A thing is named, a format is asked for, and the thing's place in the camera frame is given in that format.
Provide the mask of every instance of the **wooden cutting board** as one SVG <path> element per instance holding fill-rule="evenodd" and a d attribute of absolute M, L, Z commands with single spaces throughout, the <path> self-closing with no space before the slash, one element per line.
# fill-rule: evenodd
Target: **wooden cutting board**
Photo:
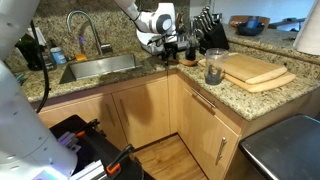
<path fill-rule="evenodd" d="M 247 84 L 256 84 L 279 77 L 287 68 L 240 53 L 230 54 L 225 72 Z"/>
<path fill-rule="evenodd" d="M 205 67 L 205 60 L 200 60 L 198 62 L 201 66 Z M 257 84 L 247 84 L 229 74 L 224 74 L 224 77 L 228 80 L 231 81 L 232 83 L 238 85 L 239 87 L 251 92 L 251 93 L 257 93 L 257 92 L 263 92 L 263 91 L 267 91 L 270 89 L 274 89 L 280 86 L 283 86 L 289 82 L 291 82 L 296 75 L 286 72 L 283 75 L 280 75 L 277 78 L 271 79 L 269 81 L 265 81 L 262 83 L 257 83 Z"/>

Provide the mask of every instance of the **wooden floor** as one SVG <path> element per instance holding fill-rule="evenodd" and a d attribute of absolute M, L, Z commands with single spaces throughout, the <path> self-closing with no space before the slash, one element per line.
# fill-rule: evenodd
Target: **wooden floor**
<path fill-rule="evenodd" d="M 207 179 L 178 135 L 135 153 L 143 169 L 157 180 Z"/>

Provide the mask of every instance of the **cabinet handle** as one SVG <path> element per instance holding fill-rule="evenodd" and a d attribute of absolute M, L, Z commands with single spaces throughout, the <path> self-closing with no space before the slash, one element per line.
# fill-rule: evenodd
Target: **cabinet handle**
<path fill-rule="evenodd" d="M 110 120 L 111 120 L 113 126 L 116 127 L 116 124 L 114 123 L 114 120 L 113 120 L 113 118 L 112 118 L 112 114 L 111 114 L 111 111 L 110 111 L 110 108 L 109 108 L 109 105 L 108 105 L 108 104 L 106 104 L 106 109 L 107 109 L 107 112 L 108 112 L 108 114 L 109 114 L 109 117 L 110 117 Z"/>
<path fill-rule="evenodd" d="M 221 140 L 221 144 L 220 144 L 220 148 L 219 148 L 219 152 L 218 152 L 218 155 L 217 155 L 217 159 L 216 159 L 216 165 L 218 164 L 219 160 L 222 158 L 222 150 L 224 148 L 224 145 L 227 144 L 227 138 L 223 137 L 222 140 Z"/>
<path fill-rule="evenodd" d="M 128 125 L 130 125 L 130 124 L 129 124 L 129 121 L 128 121 L 127 112 L 126 112 L 126 110 L 124 109 L 124 105 L 123 105 L 123 102 L 122 102 L 121 99 L 120 99 L 120 105 L 121 105 L 121 108 L 122 108 L 122 110 L 123 110 L 124 119 L 126 120 L 126 122 L 128 123 Z"/>
<path fill-rule="evenodd" d="M 191 90 L 196 93 L 196 95 L 198 95 L 199 97 L 201 97 L 201 99 L 203 99 L 205 102 L 207 102 L 211 107 L 213 108 L 217 108 L 213 102 L 209 101 L 207 98 L 205 98 L 202 94 L 200 94 L 197 90 L 191 88 Z"/>

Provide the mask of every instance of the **backsplash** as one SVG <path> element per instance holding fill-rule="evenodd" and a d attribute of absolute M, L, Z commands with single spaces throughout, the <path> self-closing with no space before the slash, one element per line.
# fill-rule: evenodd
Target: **backsplash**
<path fill-rule="evenodd" d="M 189 1 L 137 0 L 136 5 L 143 10 L 155 11 L 159 2 L 174 2 L 176 13 L 184 13 L 184 19 L 188 20 Z M 66 56 L 80 53 L 88 57 L 98 55 L 94 36 L 86 17 L 75 14 L 72 18 L 73 32 L 68 32 L 67 15 L 76 9 L 83 10 L 91 16 L 101 43 L 111 43 L 114 52 L 140 49 L 134 23 L 113 0 L 41 0 L 33 19 L 34 24 L 41 29 L 46 41 L 50 42 L 49 40 L 53 39 Z M 84 38 L 83 44 L 79 43 L 79 36 Z M 13 51 L 6 59 L 12 72 L 27 69 L 26 62 L 21 58 L 19 53 Z"/>

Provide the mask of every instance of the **wall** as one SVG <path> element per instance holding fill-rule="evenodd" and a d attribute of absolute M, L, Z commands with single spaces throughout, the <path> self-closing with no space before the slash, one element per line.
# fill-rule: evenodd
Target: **wall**
<path fill-rule="evenodd" d="M 228 23 L 232 15 L 265 16 L 272 23 L 289 17 L 307 17 L 313 2 L 314 0 L 215 0 L 214 13 L 223 13 L 223 23 Z"/>
<path fill-rule="evenodd" d="M 190 4 L 185 0 L 137 0 L 136 4 L 141 9 L 154 11 L 159 2 L 174 2 L 176 12 L 183 12 L 186 17 L 189 16 Z M 75 9 L 84 10 L 92 17 L 101 42 L 111 43 L 114 52 L 140 49 L 134 24 L 113 0 L 40 0 L 34 23 L 40 27 L 46 41 L 53 39 L 67 56 L 79 53 L 88 57 L 98 55 L 92 30 L 84 16 L 74 15 L 74 31 L 68 32 L 66 17 Z M 85 38 L 84 44 L 79 43 L 79 35 Z M 14 51 L 6 62 L 13 72 L 26 69 L 25 61 Z"/>

